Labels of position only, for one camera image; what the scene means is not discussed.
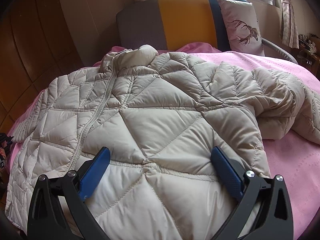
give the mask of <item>deer illustration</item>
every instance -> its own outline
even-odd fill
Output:
[[[241,24],[243,24],[241,29],[243,27],[245,27],[246,30],[250,31],[250,34],[245,38],[241,38],[241,37],[237,36],[238,43],[243,44],[243,45],[247,45],[248,43],[250,43],[251,38],[255,38],[256,41],[258,41],[259,34],[258,34],[257,28],[252,28],[251,26],[247,25],[245,22],[240,21],[240,20],[235,20],[232,23],[234,23],[234,22],[236,23],[236,28],[238,28]]]

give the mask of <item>upholstered headboard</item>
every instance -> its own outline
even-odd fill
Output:
[[[217,0],[147,0],[125,8],[116,20],[121,45],[128,49],[149,44],[177,50],[191,42],[207,42],[230,50]]]

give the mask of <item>beige down jacket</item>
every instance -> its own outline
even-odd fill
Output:
[[[212,62],[145,45],[61,76],[14,131],[6,215],[27,231],[40,174],[63,176],[98,153],[111,163],[92,215],[112,240],[211,239],[235,207],[209,157],[214,146],[269,176],[262,139],[289,129],[320,144],[320,97],[288,73]],[[71,228],[74,221],[61,199]],[[254,212],[244,233],[250,228]]]

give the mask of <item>decorative pillow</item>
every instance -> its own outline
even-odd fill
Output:
[[[227,29],[231,50],[264,56],[257,15],[253,4],[217,0]]]

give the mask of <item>metal screw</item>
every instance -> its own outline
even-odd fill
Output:
[[[279,181],[283,181],[283,177],[281,175],[277,175],[276,179],[279,180]]]
[[[74,177],[76,175],[76,173],[77,172],[75,170],[71,170],[67,174],[68,174],[69,177]]]
[[[253,178],[254,172],[253,171],[247,171],[245,174],[247,174],[248,177]]]
[[[44,175],[44,174],[40,175],[38,179],[39,179],[40,181],[45,180],[45,175]]]

